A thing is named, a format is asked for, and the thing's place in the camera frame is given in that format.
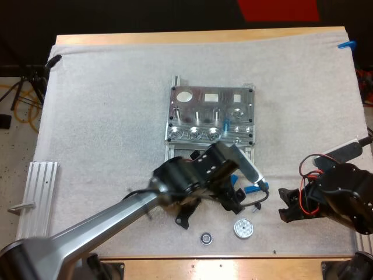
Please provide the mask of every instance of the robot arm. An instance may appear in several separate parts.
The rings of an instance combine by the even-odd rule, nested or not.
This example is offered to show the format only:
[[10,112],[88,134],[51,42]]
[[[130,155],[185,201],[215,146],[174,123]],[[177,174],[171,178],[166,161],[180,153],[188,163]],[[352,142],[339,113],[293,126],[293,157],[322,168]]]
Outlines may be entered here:
[[[71,279],[77,260],[158,205],[209,197],[239,213],[244,207],[234,192],[223,187],[237,169],[249,181],[264,185],[263,176],[235,145],[228,148],[218,142],[195,160],[170,159],[153,172],[147,189],[130,193],[55,236],[19,240],[5,247],[0,253],[0,275],[19,280]],[[263,191],[268,197],[268,190]]]

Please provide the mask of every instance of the black tripod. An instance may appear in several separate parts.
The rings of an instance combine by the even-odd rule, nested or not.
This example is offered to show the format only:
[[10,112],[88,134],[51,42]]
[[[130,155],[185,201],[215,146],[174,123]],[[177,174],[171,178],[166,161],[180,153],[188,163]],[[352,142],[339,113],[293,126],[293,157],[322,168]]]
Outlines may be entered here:
[[[47,91],[47,82],[49,78],[50,69],[61,59],[60,55],[56,55],[52,59],[50,59],[44,67],[43,73],[40,76],[39,73],[33,68],[28,68],[26,64],[19,58],[19,56],[12,50],[10,45],[0,36],[0,46],[2,46],[9,55],[14,59],[14,61],[18,64],[20,68],[20,81],[16,82],[2,97],[0,97],[0,102],[15,88],[17,88],[16,95],[13,99],[12,106],[10,110],[14,110],[17,101],[24,102],[34,107],[38,107],[39,109],[43,108],[45,93]],[[33,90],[35,91],[38,103],[35,103],[34,100],[28,99],[25,96],[20,96],[23,84],[28,81],[31,83]],[[4,128],[10,126],[10,116],[7,115],[0,115],[0,123],[5,121],[6,125]]]

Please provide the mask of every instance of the wooden table edge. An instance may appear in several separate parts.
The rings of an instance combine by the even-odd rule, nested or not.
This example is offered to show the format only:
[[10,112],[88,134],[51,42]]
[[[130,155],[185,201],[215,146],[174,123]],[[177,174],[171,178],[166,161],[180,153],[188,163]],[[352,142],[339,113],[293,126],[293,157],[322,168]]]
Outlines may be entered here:
[[171,43],[222,43],[272,39],[311,33],[345,31],[343,26],[296,27],[275,29],[214,30],[154,33],[57,35],[56,45],[123,45]]

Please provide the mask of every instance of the table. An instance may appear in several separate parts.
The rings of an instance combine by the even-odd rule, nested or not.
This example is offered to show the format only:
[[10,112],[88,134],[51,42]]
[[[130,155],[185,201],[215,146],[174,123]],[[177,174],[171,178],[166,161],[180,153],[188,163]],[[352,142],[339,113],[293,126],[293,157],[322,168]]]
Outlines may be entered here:
[[[153,43],[232,42],[341,31],[343,27],[305,27],[292,29],[258,29],[229,31],[192,31],[171,33],[82,34],[59,35],[56,44],[120,45]],[[130,258],[126,279],[321,279],[321,258]]]
[[57,35],[56,45],[221,43],[271,39],[301,34],[333,31],[344,31],[344,27],[332,26],[192,32]]

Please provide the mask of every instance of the gray cloth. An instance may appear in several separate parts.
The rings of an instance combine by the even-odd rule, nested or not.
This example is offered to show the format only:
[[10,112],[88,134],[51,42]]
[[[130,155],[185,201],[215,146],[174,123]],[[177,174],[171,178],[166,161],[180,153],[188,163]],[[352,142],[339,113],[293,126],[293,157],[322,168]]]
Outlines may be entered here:
[[[345,32],[220,44],[55,45],[34,160],[61,163],[51,234],[147,187],[164,160],[172,74],[192,86],[256,86],[255,163],[270,185],[262,209],[239,215],[204,201],[185,230],[156,208],[97,249],[124,255],[351,254],[351,230],[328,219],[284,223],[278,188],[297,188],[302,158],[367,135]],[[354,163],[372,170],[369,148]],[[262,194],[249,196],[255,199]],[[248,240],[233,224],[254,224]],[[200,243],[203,232],[213,236]]]

